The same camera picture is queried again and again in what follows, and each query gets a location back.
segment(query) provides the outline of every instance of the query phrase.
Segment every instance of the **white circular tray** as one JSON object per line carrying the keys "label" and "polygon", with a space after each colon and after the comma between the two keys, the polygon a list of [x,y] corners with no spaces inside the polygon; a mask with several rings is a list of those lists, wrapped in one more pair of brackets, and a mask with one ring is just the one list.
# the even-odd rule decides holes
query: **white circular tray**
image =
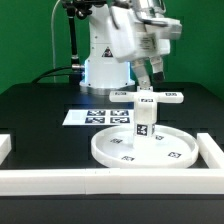
{"label": "white circular tray", "polygon": [[196,140],[186,132],[155,126],[152,142],[133,148],[133,127],[116,126],[98,132],[91,141],[93,157],[110,168],[187,168],[198,157]]}

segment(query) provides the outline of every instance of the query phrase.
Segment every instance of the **green background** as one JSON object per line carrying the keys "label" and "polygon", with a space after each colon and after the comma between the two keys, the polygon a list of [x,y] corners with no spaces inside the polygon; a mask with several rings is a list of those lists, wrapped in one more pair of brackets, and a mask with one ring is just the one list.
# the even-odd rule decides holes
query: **green background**
{"label": "green background", "polygon": [[[0,93],[52,68],[50,22],[55,3],[0,1]],[[200,83],[224,99],[224,1],[165,3],[166,15],[183,24],[181,39],[172,42],[172,52],[165,58],[166,81]],[[56,12],[55,33],[57,66],[70,65],[69,27],[61,6]],[[83,62],[89,54],[88,20],[77,21],[77,37]]]}

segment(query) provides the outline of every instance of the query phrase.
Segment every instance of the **white object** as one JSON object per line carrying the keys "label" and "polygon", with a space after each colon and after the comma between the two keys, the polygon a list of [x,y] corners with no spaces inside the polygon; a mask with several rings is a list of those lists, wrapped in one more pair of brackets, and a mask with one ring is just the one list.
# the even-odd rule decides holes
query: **white object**
{"label": "white object", "polygon": [[183,131],[156,125],[150,144],[137,149],[133,132],[131,126],[100,131],[91,142],[93,157],[111,168],[187,168],[197,160],[198,145]]}
{"label": "white object", "polygon": [[91,109],[69,110],[63,122],[67,125],[127,125],[133,124],[133,110]]}
{"label": "white object", "polygon": [[208,133],[197,135],[200,154],[209,168],[224,169],[224,153]]}
{"label": "white object", "polygon": [[118,63],[111,50],[105,23],[109,17],[108,6],[93,6],[91,10],[90,55],[85,61],[85,79],[80,82],[81,90],[107,95],[107,90],[133,86],[135,82],[130,79],[129,63]]}
{"label": "white object", "polygon": [[112,91],[112,102],[134,102],[134,149],[142,149],[146,145],[154,145],[154,124],[157,121],[157,103],[181,103],[183,94],[180,92],[156,93],[152,90],[139,92]]}
{"label": "white object", "polygon": [[0,135],[0,165],[6,158],[6,156],[11,151],[11,140],[10,135],[8,134],[1,134]]}
{"label": "white object", "polygon": [[151,30],[152,26],[145,26],[136,18],[133,9],[113,6],[111,11],[114,21],[111,17],[107,18],[107,29],[112,51],[119,62],[153,58],[170,53],[169,40],[160,39],[164,28],[153,27]]}
{"label": "white object", "polygon": [[[209,135],[202,135],[198,141],[204,147],[207,144],[204,137]],[[212,139],[209,141],[211,144],[206,150],[212,154],[215,143]],[[224,154],[216,144],[215,147],[223,164]],[[224,169],[0,171],[0,196],[71,194],[224,194]]]}

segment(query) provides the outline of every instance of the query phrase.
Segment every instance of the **white block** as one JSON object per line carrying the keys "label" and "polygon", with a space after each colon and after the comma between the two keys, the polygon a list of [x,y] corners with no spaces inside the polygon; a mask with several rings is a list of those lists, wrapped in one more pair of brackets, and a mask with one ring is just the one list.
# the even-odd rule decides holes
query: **white block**
{"label": "white block", "polygon": [[224,153],[208,133],[197,134],[199,152],[209,168],[224,168]]}
{"label": "white block", "polygon": [[0,195],[85,194],[85,170],[0,171]]}
{"label": "white block", "polygon": [[222,169],[123,169],[121,194],[224,194]]}
{"label": "white block", "polygon": [[120,194],[120,169],[87,169],[86,194]]}
{"label": "white block", "polygon": [[10,135],[0,135],[0,165],[3,163],[6,156],[11,151],[11,148]]}

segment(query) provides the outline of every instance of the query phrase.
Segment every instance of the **table surface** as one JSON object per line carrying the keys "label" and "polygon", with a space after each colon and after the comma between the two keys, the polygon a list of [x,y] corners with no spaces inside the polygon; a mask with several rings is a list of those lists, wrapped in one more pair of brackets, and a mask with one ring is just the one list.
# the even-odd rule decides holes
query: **table surface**
{"label": "table surface", "polygon": [[[181,91],[185,97],[182,104],[159,104],[157,124],[181,129],[194,137],[199,132],[207,132],[224,149],[224,102],[221,99],[194,83],[163,83],[156,85],[154,91]],[[69,84],[18,84],[0,95],[0,106],[0,133],[10,134],[12,140],[12,151],[0,169],[69,169],[103,167],[91,155],[91,138],[109,126],[62,126],[68,110],[132,109],[133,103],[112,103],[108,96],[81,93],[78,86]],[[192,167],[207,166],[199,157]],[[7,223],[14,223],[13,217],[17,217],[17,223],[24,223],[24,220],[35,223],[32,218],[35,217],[38,223],[41,220],[49,223],[59,223],[59,220],[64,223],[160,220],[164,223],[167,218],[168,223],[177,223],[175,220],[192,223],[193,218],[202,223],[221,223],[221,216],[215,214],[221,214],[223,199],[222,195],[2,197],[0,210],[7,211],[7,206],[11,206],[11,213],[0,216],[0,222],[8,219]],[[23,206],[29,207],[29,214]],[[85,216],[86,209],[92,216]],[[185,214],[186,209],[194,216]],[[40,212],[52,214],[40,218]]]}

